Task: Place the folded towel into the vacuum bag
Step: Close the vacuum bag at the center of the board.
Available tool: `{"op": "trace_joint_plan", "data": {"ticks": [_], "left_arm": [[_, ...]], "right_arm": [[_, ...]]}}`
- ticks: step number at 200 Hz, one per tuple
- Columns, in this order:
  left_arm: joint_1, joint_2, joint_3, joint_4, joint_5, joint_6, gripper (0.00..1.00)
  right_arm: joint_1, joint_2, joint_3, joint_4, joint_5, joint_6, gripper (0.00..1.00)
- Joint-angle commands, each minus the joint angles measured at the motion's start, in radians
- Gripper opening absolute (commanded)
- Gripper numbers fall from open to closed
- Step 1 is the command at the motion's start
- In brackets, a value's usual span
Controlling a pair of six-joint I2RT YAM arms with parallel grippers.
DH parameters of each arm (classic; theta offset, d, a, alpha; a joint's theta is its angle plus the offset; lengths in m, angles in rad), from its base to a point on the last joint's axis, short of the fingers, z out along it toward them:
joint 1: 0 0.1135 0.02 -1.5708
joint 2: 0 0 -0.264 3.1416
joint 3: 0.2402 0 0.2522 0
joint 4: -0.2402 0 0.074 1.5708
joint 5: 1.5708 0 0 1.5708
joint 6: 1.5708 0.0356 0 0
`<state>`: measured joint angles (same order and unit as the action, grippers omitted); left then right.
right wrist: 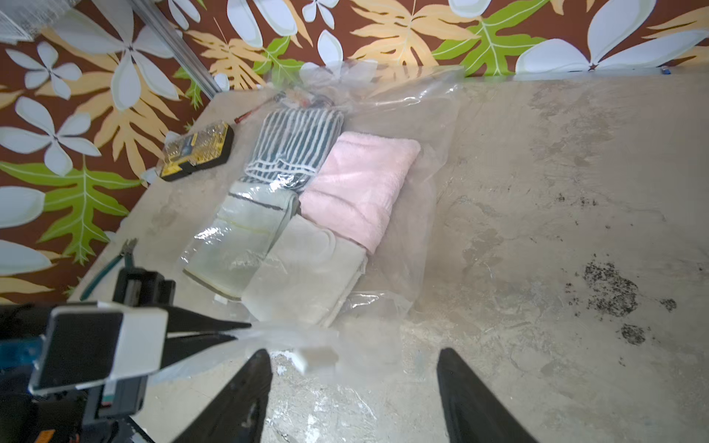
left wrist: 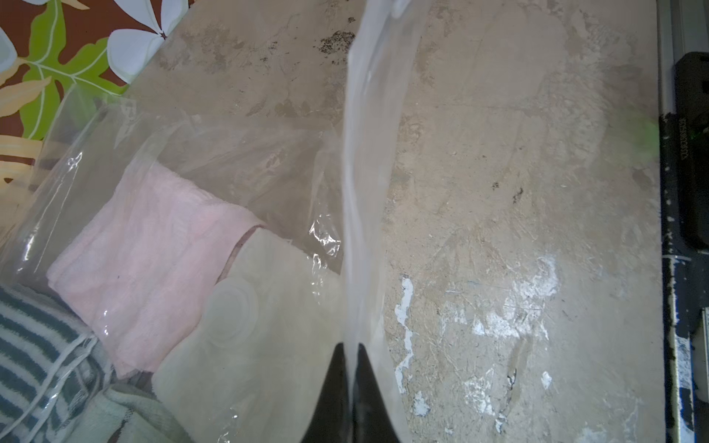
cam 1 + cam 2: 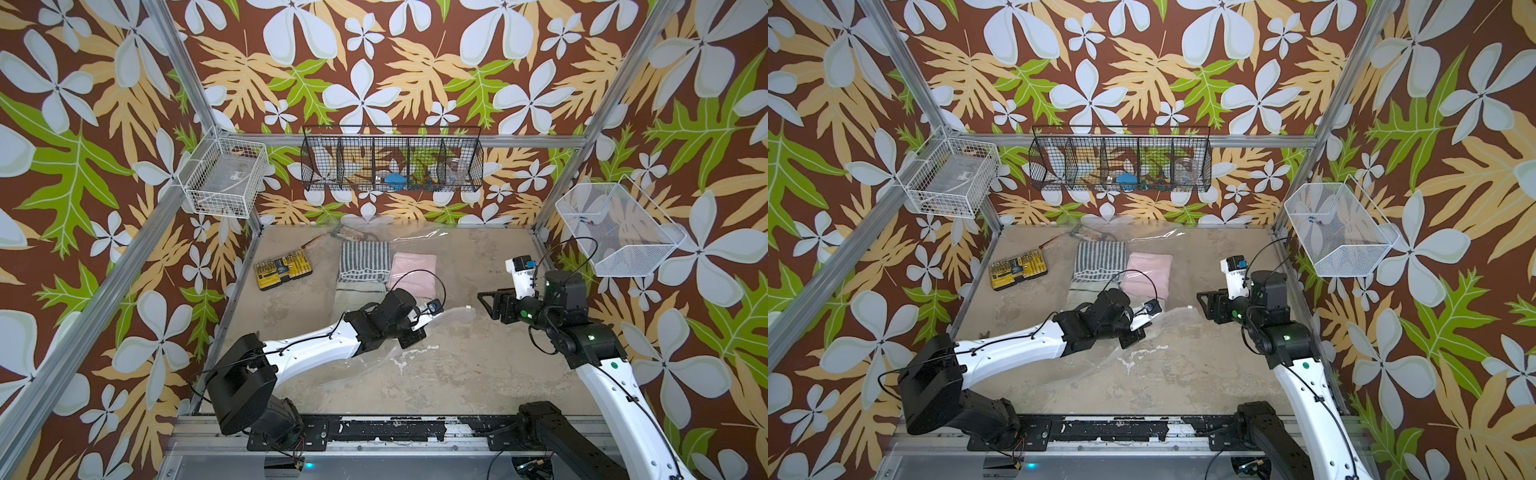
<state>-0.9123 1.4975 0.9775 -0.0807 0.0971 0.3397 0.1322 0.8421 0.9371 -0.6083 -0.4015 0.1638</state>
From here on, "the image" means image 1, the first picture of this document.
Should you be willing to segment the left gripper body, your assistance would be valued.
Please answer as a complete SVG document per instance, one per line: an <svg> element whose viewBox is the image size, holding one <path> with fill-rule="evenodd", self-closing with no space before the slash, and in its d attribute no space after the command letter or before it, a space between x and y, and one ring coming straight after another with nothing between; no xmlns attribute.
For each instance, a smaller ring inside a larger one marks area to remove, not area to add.
<svg viewBox="0 0 709 443"><path fill-rule="evenodd" d="M151 304L171 305L175 296L175 283L161 273L142 268L124 268L118 274L113 302L140 308ZM84 421L104 421L129 417L142 408L148 377L108 381L88 389Z"/></svg>

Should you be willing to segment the pink towel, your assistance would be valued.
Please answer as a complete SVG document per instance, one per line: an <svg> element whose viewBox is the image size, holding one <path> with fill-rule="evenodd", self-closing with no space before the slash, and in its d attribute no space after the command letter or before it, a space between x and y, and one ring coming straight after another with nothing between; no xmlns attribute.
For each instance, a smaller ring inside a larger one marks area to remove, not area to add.
<svg viewBox="0 0 709 443"><path fill-rule="evenodd" d="M375 253L420 151L408 138L343 132L300 196L302 216Z"/></svg>

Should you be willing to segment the green white striped towel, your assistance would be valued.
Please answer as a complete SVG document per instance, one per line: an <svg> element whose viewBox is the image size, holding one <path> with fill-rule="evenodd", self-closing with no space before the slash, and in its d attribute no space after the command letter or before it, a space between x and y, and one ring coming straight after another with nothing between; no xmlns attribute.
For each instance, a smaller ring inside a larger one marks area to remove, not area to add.
<svg viewBox="0 0 709 443"><path fill-rule="evenodd" d="M345 114L330 108L268 114L241 180L302 193L325 163L344 122Z"/></svg>

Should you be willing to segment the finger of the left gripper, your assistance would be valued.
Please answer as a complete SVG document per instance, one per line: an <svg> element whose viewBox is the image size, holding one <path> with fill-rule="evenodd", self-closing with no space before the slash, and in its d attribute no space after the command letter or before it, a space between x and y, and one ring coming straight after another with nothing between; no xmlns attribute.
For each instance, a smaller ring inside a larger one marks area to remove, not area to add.
<svg viewBox="0 0 709 443"><path fill-rule="evenodd" d="M201 333L166 337L162 347L160 369L171 367L214 346L236 341L236 337L221 333Z"/></svg>
<svg viewBox="0 0 709 443"><path fill-rule="evenodd" d="M167 332L183 334L227 333L250 329L250 323L214 319L178 306L163 306L168 314Z"/></svg>

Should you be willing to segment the pale green towel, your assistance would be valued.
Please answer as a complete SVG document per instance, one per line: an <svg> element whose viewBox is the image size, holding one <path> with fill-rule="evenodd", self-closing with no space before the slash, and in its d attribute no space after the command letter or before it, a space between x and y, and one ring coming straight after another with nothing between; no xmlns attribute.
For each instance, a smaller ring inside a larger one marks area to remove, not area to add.
<svg viewBox="0 0 709 443"><path fill-rule="evenodd" d="M218 295L240 299L297 209L298 195L290 189L234 182L184 254L184 273Z"/></svg>

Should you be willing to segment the clear plastic vacuum bag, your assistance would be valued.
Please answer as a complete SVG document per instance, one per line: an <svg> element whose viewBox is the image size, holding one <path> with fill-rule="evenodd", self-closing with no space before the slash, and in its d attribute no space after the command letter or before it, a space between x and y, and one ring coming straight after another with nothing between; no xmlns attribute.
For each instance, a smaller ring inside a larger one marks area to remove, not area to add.
<svg viewBox="0 0 709 443"><path fill-rule="evenodd" d="M280 89L219 95L198 128L240 117L232 157L153 182L143 252L177 277L179 304L213 304L253 328L157 380L262 347L325 380L396 372L462 82L455 66L385 76L356 62L310 68Z"/></svg>

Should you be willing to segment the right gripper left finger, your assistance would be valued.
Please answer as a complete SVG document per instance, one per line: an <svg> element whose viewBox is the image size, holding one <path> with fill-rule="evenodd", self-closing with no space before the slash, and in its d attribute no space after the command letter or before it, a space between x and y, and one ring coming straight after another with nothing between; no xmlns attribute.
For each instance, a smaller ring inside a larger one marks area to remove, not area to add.
<svg viewBox="0 0 709 443"><path fill-rule="evenodd" d="M273 382L269 353L258 350L175 440L186 443L260 442Z"/></svg>

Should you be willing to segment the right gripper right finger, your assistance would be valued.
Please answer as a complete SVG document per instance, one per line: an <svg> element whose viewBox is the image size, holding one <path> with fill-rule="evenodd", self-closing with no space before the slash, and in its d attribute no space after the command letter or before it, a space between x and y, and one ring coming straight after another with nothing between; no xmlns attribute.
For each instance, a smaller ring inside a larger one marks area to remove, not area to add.
<svg viewBox="0 0 709 443"><path fill-rule="evenodd" d="M456 350L439 353L437 379L450 441L537 442Z"/></svg>

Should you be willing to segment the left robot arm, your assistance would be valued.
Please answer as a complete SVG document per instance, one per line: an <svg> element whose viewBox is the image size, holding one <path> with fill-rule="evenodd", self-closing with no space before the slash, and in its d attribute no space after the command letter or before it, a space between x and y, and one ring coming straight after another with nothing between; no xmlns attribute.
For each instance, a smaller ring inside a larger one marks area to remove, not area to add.
<svg viewBox="0 0 709 443"><path fill-rule="evenodd" d="M246 326L174 296L162 274L125 268L109 302L2 306L2 441L151 441L133 418L150 376Z"/></svg>

